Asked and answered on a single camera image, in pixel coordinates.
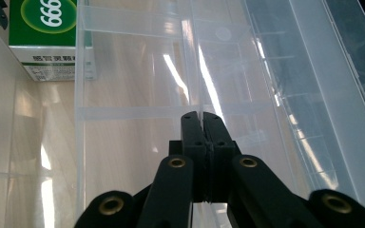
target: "transparent plastic box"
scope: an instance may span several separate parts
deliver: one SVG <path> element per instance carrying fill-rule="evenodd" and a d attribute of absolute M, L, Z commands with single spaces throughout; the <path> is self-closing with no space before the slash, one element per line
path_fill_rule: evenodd
<path fill-rule="evenodd" d="M 79 215 L 150 184 L 189 111 L 221 116 L 294 193 L 365 205 L 365 96 L 325 1 L 90 0 L 78 13 Z M 196 204 L 194 227 L 215 225 L 229 226 L 225 205 Z"/>

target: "green box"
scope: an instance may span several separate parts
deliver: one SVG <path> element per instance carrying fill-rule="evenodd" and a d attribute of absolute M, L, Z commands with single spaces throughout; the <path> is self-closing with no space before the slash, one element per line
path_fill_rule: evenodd
<path fill-rule="evenodd" d="M 11 0 L 9 35 L 33 80 L 74 79 L 76 0 Z"/>

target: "green packaging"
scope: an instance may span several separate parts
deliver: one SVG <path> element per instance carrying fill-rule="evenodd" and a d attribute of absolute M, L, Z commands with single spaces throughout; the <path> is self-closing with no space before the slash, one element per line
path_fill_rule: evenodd
<path fill-rule="evenodd" d="M 35 81 L 75 77 L 76 0 L 11 0 L 9 45 Z"/>

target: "plastic compartment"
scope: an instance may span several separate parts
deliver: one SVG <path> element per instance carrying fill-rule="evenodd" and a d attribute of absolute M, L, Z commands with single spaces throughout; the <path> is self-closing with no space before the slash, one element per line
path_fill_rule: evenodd
<path fill-rule="evenodd" d="M 73 87 L 31 81 L 0 39 L 0 227 L 74 225 Z"/>
<path fill-rule="evenodd" d="M 78 6 L 78 213 L 150 184 L 180 117 L 220 115 L 296 194 L 365 205 L 365 101 L 317 0 L 91 0 Z M 228 226 L 197 204 L 194 226 Z"/>

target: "brass insert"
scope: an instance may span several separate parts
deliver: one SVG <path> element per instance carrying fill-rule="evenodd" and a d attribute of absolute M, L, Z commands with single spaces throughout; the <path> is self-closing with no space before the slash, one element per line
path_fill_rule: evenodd
<path fill-rule="evenodd" d="M 99 211 L 105 216 L 111 216 L 121 211 L 123 207 L 124 207 L 123 199 L 114 196 L 104 199 L 100 204 Z"/>
<path fill-rule="evenodd" d="M 240 164 L 247 168 L 254 168 L 257 166 L 257 161 L 249 158 L 242 158 L 240 159 Z"/>
<path fill-rule="evenodd" d="M 322 196 L 322 201 L 327 207 L 329 207 L 333 211 L 342 214 L 348 214 L 352 211 L 351 204 L 337 196 L 325 194 L 324 196 Z"/>
<path fill-rule="evenodd" d="M 172 159 L 168 162 L 168 165 L 170 165 L 173 168 L 181 168 L 181 167 L 185 166 L 185 160 Z"/>

